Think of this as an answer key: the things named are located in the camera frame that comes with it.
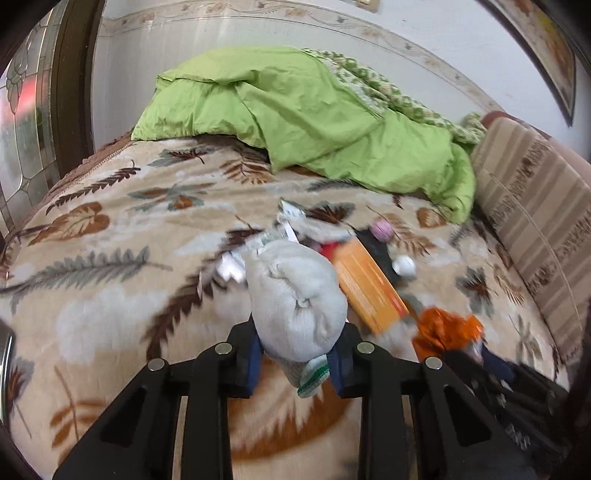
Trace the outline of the orange wrapper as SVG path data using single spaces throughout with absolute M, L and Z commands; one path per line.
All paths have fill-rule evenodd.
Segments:
M 443 309 L 425 309 L 417 322 L 417 333 L 412 345 L 420 362 L 429 357 L 443 359 L 449 351 L 464 351 L 475 348 L 480 355 L 484 326 L 473 314 L 462 317 Z

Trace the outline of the orange box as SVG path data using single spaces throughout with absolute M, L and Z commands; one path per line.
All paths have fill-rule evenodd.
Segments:
M 335 248 L 332 265 L 349 305 L 375 334 L 409 311 L 394 286 L 358 238 Z

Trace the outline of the grey white sock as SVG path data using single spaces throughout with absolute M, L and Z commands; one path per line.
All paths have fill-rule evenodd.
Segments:
M 329 378 L 328 354 L 348 301 L 332 263 L 300 243 L 276 240 L 245 255 L 252 320 L 263 351 L 301 398 Z

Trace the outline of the leaf pattern bed blanket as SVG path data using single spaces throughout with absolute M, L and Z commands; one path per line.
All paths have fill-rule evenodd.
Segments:
M 402 290 L 413 313 L 474 315 L 494 354 L 567 383 L 535 301 L 480 215 L 457 226 L 414 196 L 297 167 L 273 173 L 266 155 L 229 138 L 121 141 L 44 200 L 1 258 L 1 317 L 16 337 L 9 429 L 37 474 L 52 477 L 149 354 L 190 359 L 245 320 L 245 291 L 206 270 L 273 226 L 284 200 L 330 229 L 391 222 L 390 254 L 417 267 Z

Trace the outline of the black plastic bag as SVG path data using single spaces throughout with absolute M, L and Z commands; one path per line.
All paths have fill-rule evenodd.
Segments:
M 393 259 L 389 254 L 387 244 L 378 240 L 370 229 L 356 230 L 356 238 L 360 240 L 390 283 L 397 286 L 402 281 L 402 277 L 394 272 Z

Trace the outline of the red crumpled wrapper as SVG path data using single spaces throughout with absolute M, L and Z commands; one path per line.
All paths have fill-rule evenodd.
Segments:
M 335 252 L 339 250 L 339 247 L 341 247 L 341 243 L 339 242 L 324 243 L 318 247 L 318 253 L 329 261 L 332 261 L 332 258 L 334 258 Z

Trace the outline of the pink crumpled paper ball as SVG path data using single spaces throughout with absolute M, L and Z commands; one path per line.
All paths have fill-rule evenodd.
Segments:
M 379 218 L 370 225 L 370 233 L 378 241 L 389 243 L 394 238 L 394 227 L 388 220 Z

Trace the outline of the white toothpaste box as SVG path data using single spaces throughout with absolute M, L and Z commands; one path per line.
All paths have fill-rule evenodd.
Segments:
M 304 219 L 304 208 L 281 198 L 279 213 L 273 226 L 264 230 L 249 228 L 249 231 L 233 231 L 228 239 L 228 245 L 215 261 L 215 274 L 222 281 L 233 280 L 236 283 L 245 281 L 245 258 L 262 250 L 266 244 L 276 240 L 298 242 L 297 233 L 290 226 L 290 220 Z

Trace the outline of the striped beige cushion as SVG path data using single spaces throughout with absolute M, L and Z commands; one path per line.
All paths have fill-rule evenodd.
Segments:
M 476 202 L 573 365 L 590 302 L 590 166 L 502 113 L 487 123 L 472 154 Z

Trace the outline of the green patterned quilt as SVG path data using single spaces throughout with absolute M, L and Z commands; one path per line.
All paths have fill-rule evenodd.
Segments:
M 477 113 L 471 113 L 460 123 L 454 123 L 404 94 L 387 77 L 352 57 L 310 48 L 304 48 L 301 52 L 322 62 L 339 83 L 349 88 L 363 104 L 379 115 L 387 109 L 399 112 L 417 123 L 446 129 L 457 143 L 464 145 L 477 145 L 485 136 L 486 128 Z

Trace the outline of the green duvet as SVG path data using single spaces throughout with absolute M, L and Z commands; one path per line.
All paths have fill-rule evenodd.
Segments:
M 447 220 L 472 210 L 477 145 L 387 109 L 370 110 L 322 62 L 293 47 L 212 49 L 161 73 L 136 141 L 228 135 L 273 170 L 301 166 L 396 194 L 420 192 Z

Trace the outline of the stained glass door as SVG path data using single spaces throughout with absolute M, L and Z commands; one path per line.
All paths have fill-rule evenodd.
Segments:
M 1 236 L 9 233 L 59 180 L 51 74 L 68 3 L 57 3 L 25 37 L 1 75 Z

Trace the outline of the framed wall picture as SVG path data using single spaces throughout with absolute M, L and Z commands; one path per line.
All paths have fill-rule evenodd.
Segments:
M 481 4 L 526 52 L 571 127 L 576 102 L 576 57 L 559 26 L 535 1 L 484 0 Z

